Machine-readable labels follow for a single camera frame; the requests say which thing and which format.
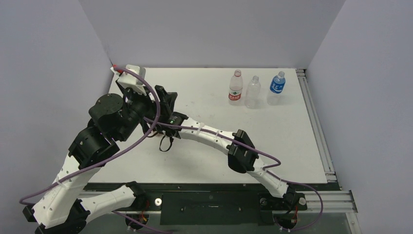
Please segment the blue label water bottle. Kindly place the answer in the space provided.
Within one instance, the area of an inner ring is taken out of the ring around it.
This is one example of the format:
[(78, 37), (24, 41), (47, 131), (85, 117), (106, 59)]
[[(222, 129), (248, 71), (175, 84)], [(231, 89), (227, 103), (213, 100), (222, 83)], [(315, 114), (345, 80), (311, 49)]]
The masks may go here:
[(276, 76), (272, 78), (267, 95), (267, 103), (269, 105), (276, 105), (279, 102), (281, 93), (285, 86), (285, 82), (286, 79), (284, 71), (280, 71)]

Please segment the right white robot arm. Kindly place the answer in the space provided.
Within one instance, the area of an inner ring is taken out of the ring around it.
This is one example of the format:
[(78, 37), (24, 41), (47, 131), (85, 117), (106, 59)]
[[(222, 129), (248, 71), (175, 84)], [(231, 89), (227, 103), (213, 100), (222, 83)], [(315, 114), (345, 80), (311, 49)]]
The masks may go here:
[(244, 130), (219, 130), (182, 113), (174, 112), (165, 122), (156, 122), (155, 131), (170, 139), (193, 140), (221, 151), (227, 156), (227, 164), (231, 170), (253, 177), (267, 189), (281, 208), (288, 211), (301, 210), (307, 204), (305, 196), (297, 193), (292, 182), (281, 179), (270, 171), (281, 162), (257, 150)]

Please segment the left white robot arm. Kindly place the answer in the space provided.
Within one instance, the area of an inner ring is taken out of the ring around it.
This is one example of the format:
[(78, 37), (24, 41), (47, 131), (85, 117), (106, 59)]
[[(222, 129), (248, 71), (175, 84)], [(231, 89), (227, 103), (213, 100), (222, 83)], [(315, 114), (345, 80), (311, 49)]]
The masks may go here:
[(90, 108), (90, 121), (69, 147), (58, 173), (56, 186), (23, 214), (29, 222), (38, 223), (38, 234), (77, 234), (87, 223), (112, 211), (131, 207), (148, 207), (145, 191), (135, 181), (123, 183), (105, 194), (78, 198), (89, 180), (118, 151), (118, 141), (126, 141), (138, 125), (149, 131), (145, 118), (154, 118), (156, 104), (149, 96), (131, 88), (122, 95), (101, 96)]

